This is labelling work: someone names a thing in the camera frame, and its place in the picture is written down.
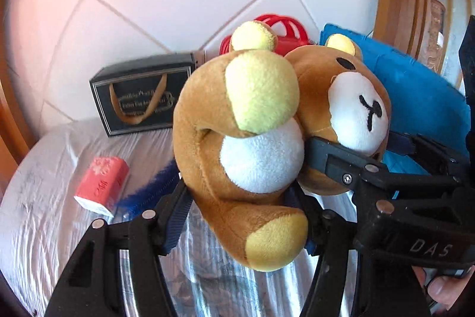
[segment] blue brush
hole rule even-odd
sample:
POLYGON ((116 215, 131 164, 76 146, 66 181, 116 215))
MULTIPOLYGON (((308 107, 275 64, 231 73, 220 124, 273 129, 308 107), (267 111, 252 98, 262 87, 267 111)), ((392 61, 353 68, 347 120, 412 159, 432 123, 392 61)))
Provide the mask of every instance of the blue brush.
POLYGON ((153 179, 136 193, 129 195, 117 203, 118 207, 125 209, 125 213, 132 220, 146 209, 154 208, 163 195, 172 193, 180 178, 175 159, 170 160, 168 165, 158 172, 153 179))

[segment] teddy bear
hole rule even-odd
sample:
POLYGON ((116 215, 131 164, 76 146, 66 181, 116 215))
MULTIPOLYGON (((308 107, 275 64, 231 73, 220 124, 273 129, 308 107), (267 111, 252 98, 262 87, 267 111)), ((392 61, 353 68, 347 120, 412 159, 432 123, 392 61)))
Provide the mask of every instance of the teddy bear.
POLYGON ((287 207, 295 180, 320 195, 348 189, 305 163, 318 136, 380 161, 390 100, 349 38, 273 52, 277 36, 250 21, 230 52, 187 80, 173 119, 173 147, 185 184, 223 248, 258 271, 284 267, 303 249, 308 222, 287 207))

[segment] bear eye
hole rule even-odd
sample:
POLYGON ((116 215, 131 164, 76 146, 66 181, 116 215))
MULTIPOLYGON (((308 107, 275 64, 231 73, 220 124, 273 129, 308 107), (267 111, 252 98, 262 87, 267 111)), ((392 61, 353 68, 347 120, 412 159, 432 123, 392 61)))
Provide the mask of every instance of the bear eye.
POLYGON ((341 66, 343 66, 345 69, 348 69, 348 70, 356 70, 355 65, 353 65, 350 61, 345 60, 345 59, 342 58, 342 57, 338 57, 338 58, 336 59, 336 61, 337 61, 341 66))

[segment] blue pillow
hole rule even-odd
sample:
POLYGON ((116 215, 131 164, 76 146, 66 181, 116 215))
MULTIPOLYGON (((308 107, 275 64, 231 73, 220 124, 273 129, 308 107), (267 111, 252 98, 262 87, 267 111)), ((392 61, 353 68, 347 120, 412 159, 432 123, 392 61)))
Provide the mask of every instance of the blue pillow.
MULTIPOLYGON (((388 91, 391 130, 422 134, 468 156, 465 136, 470 130, 470 109, 457 89, 407 54, 332 24, 321 32, 320 44, 336 33, 361 48, 363 62, 388 91)), ((391 152, 385 153, 383 161, 393 172, 424 173, 410 158, 391 152)))

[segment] human hand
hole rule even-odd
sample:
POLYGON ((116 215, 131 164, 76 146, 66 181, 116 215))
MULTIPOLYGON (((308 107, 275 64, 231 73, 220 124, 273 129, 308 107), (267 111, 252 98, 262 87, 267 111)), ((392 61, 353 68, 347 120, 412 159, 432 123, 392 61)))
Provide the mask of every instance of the human hand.
MULTIPOLYGON (((414 269, 417 280, 423 287, 424 282, 426 281, 425 271, 422 269, 422 267, 412 268, 414 269)), ((427 292, 434 301, 442 304, 448 310, 457 301, 460 294, 462 294, 474 271, 475 266, 472 266, 469 273, 460 280, 446 276, 434 278, 429 284, 427 292)))

